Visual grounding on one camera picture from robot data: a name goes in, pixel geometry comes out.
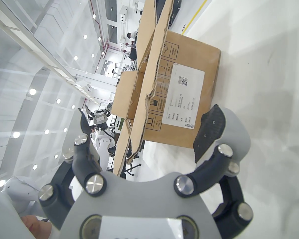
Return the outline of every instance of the white tag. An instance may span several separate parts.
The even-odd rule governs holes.
[[[180,219],[102,216],[99,239],[183,239]]]
[[[96,118],[96,121],[97,121],[97,122],[100,122],[100,121],[102,121],[102,120],[104,120],[104,117],[103,117],[103,116],[101,116],[101,117],[99,117],[99,118]]]
[[[194,129],[205,72],[174,63],[162,123]]]

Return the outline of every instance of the yellow floor line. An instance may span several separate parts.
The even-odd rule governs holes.
[[[199,7],[198,11],[194,14],[193,18],[190,20],[189,24],[186,25],[186,28],[184,29],[184,31],[182,32],[182,35],[185,34],[187,28],[191,25],[191,23],[194,21],[195,17],[199,14],[199,12],[201,11],[201,9],[203,8],[203,6],[207,3],[208,0],[205,0],[201,7]]]

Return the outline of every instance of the shipping label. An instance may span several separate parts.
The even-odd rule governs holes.
[[[162,123],[194,129],[205,72],[173,64]]]

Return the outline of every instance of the metal screw head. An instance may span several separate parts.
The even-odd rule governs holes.
[[[44,185],[39,191],[39,200],[46,201],[50,199],[53,195],[53,186],[51,184]]]
[[[75,145],[81,145],[81,144],[84,144],[87,140],[88,140],[88,136],[87,136],[87,134],[82,134],[82,135],[79,135],[79,136],[75,139],[74,144],[75,144]]]
[[[89,194],[96,194],[103,188],[103,185],[103,177],[99,174],[95,174],[88,179],[85,189]]]
[[[69,150],[63,153],[63,158],[67,163],[71,163],[73,161],[73,156],[74,156],[74,148],[69,148]]]
[[[235,162],[230,162],[228,166],[228,171],[232,174],[238,174],[240,171],[240,167],[237,163]]]
[[[101,230],[102,216],[92,215],[84,220],[80,228],[80,238],[95,239],[99,237]]]
[[[181,175],[175,182],[177,190],[183,195],[191,195],[194,192],[194,183],[186,175]]]
[[[218,151],[226,156],[226,157],[232,157],[233,155],[233,151],[232,151],[232,148],[230,146],[228,146],[227,144],[221,144],[218,146]]]
[[[245,221],[251,221],[253,218],[252,208],[245,202],[238,205],[237,212],[238,216]]]
[[[177,217],[177,219],[182,220],[182,227],[183,227],[183,236],[184,239],[198,239],[199,238],[199,231],[197,224],[195,221],[185,215]]]

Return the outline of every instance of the qr code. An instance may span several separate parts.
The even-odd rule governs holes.
[[[185,77],[180,76],[179,79],[178,79],[178,84],[187,86],[187,82],[188,82],[188,79],[185,78]]]

